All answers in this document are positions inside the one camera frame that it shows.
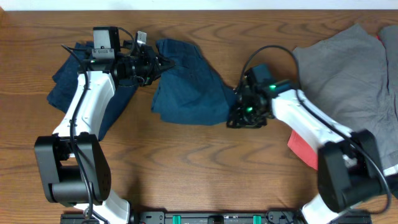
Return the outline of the dark blue shorts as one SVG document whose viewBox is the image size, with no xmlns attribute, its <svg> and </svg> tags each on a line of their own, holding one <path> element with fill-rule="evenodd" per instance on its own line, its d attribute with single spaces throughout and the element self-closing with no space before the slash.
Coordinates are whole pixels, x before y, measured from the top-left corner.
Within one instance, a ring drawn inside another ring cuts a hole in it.
<svg viewBox="0 0 398 224">
<path fill-rule="evenodd" d="M 168 123 L 225 123 L 236 95 L 209 65 L 200 48 L 174 39 L 158 40 L 156 47 L 175 66 L 161 74 L 151 111 Z"/>
</svg>

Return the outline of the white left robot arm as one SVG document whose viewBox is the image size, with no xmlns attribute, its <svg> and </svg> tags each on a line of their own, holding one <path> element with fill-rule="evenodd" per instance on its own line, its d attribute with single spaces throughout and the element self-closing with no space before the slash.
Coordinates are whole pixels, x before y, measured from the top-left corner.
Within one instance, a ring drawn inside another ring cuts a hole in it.
<svg viewBox="0 0 398 224">
<path fill-rule="evenodd" d="M 45 197 L 80 210 L 61 215 L 61 223 L 139 223 L 131 204 L 111 188 L 111 170 L 98 140 L 100 126 L 121 80 L 150 85 L 175 62 L 148 45 L 128 54 L 92 49 L 77 62 L 77 89 L 65 117 L 34 146 Z"/>
</svg>

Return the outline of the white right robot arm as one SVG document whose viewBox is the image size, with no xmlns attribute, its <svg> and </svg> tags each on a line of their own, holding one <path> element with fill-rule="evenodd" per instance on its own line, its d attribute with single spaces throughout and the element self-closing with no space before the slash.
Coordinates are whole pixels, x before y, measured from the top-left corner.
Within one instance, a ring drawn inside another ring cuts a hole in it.
<svg viewBox="0 0 398 224">
<path fill-rule="evenodd" d="M 299 211 L 277 218 L 284 223 L 371 223 L 371 212 L 355 206 L 379 195 L 391 196 L 376 138 L 354 132 L 309 102 L 289 82 L 244 80 L 236 88 L 229 128 L 261 128 L 269 118 L 290 126 L 317 154 L 318 195 Z"/>
</svg>

